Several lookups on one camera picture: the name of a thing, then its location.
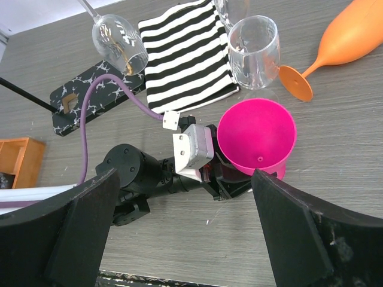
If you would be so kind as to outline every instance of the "striped cloth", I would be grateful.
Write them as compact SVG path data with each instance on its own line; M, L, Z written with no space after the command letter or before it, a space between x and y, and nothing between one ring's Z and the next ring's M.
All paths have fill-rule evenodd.
M177 5L138 28L149 55L145 79L154 112L188 111L239 90L230 71L227 34L212 0Z

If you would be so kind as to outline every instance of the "wine glass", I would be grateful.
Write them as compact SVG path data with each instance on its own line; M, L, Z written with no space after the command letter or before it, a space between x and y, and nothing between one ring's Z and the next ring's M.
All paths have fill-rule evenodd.
M86 0L78 1L95 21L92 38L99 54L124 75L144 70L148 53L136 29L118 15L100 16Z
M229 32L237 22L247 17L250 0L214 0L214 5L222 23Z
M235 80L244 88L267 87L280 67L279 36L266 16L242 19L229 33L229 60Z

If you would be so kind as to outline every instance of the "wooden shelf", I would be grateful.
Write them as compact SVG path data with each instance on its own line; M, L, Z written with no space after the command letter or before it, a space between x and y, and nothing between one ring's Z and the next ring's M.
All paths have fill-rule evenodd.
M34 187L45 144L32 138L0 139L0 172L15 175L12 188Z

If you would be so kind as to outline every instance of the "clear glass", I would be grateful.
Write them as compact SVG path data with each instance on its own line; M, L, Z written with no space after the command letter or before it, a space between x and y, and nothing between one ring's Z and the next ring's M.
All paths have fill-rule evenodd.
M218 15L227 31L248 16L250 0L214 0Z
M242 87L267 87L280 67L275 22L266 16L252 16L235 24L229 33L229 59L235 80Z
M263 88L260 90L247 90L247 93L243 93L245 90L242 90L243 94L243 100L249 100L249 99L269 99L273 100L274 102L280 103L279 97L274 93L274 91L271 88Z
M120 16L97 18L92 38L100 55L125 75L140 73L148 63L148 53L138 32Z

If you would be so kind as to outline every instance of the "table surface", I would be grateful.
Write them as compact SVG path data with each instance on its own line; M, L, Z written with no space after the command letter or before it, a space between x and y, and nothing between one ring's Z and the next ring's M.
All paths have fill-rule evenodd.
M123 1L99 12L119 14L137 27L139 20L179 1ZM253 0L251 14L275 20L282 63L303 72L315 60L325 28L349 2ZM91 18L82 14L13 36L0 76L48 101L54 89L100 61L91 29ZM334 204L383 217L382 64L379 47L354 63L319 69L309 77L315 93L309 103L289 95L276 80L268 90L241 91L191 114L200 124L217 124L236 102L274 92L293 114L298 131L284 180ZM1 138L31 136L47 143L38 185L76 182L80 133L54 135L49 112L2 87L0 97ZM145 92L139 98L146 101ZM131 101L90 122L87 131L88 178L118 144L132 144L158 159L172 155L172 132ZM111 228L102 269L224 286L275 286L251 193L217 202L198 190L150 200L150 208L140 220Z

